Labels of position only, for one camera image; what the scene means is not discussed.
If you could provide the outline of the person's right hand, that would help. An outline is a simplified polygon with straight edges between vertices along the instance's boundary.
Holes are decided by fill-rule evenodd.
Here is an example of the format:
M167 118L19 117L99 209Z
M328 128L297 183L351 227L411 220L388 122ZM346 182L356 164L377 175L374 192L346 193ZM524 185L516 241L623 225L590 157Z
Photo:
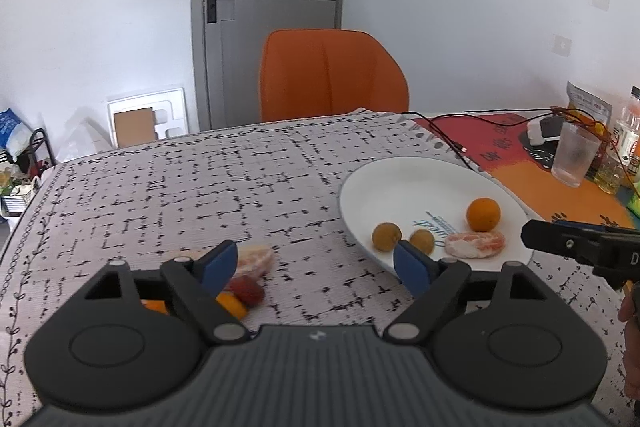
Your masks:
M623 355L625 395L629 399L638 400L640 386L640 339L637 311L631 293L626 294L623 298L617 317L625 325L625 351Z

